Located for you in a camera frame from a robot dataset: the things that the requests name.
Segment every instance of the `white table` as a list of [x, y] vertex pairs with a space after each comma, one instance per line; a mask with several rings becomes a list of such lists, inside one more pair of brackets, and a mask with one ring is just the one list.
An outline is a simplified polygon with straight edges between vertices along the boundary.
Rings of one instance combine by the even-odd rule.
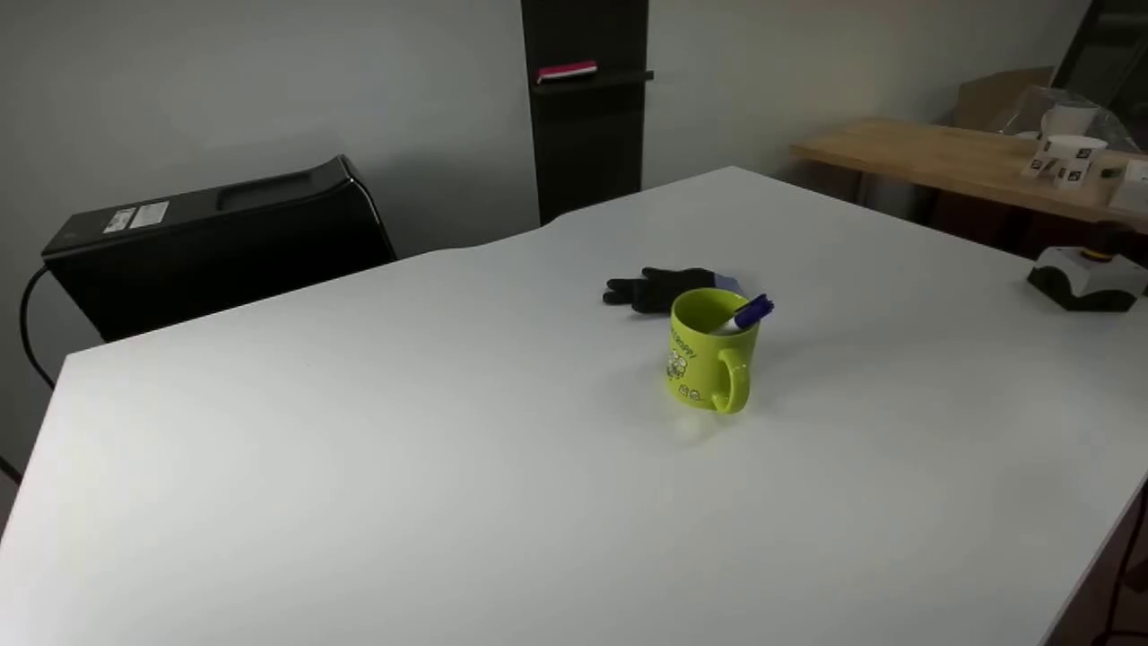
[[[780, 312], [721, 425], [606, 277]], [[738, 170], [72, 357], [12, 646], [1040, 643], [1145, 479], [1148, 316]]]

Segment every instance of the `white wall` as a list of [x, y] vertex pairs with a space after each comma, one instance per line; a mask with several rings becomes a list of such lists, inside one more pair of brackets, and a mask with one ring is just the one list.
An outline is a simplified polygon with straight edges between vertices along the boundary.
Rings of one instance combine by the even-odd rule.
[[941, 120], [965, 80], [1057, 66], [1083, 0], [650, 0], [647, 183], [863, 116]]
[[[17, 292], [80, 210], [304, 170], [344, 152], [398, 250], [527, 231], [520, 0], [34, 0], [0, 7], [0, 452], [46, 393]], [[58, 288], [40, 353], [93, 333]]]

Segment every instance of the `black glove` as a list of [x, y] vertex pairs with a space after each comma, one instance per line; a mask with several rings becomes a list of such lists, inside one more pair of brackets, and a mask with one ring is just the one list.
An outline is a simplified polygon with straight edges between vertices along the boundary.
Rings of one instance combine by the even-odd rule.
[[714, 288], [710, 268], [643, 268], [643, 280], [606, 280], [606, 305], [631, 305], [635, 312], [672, 312], [675, 297], [693, 288]]

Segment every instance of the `blue pen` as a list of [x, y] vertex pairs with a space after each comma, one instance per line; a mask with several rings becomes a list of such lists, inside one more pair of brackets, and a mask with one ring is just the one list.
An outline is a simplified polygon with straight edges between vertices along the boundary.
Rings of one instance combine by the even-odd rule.
[[721, 329], [751, 329], [751, 326], [758, 326], [766, 312], [776, 312], [776, 303], [772, 303], [766, 294], [758, 294], [758, 297], [751, 297], [747, 305], [738, 305], [738, 312], [732, 312]]

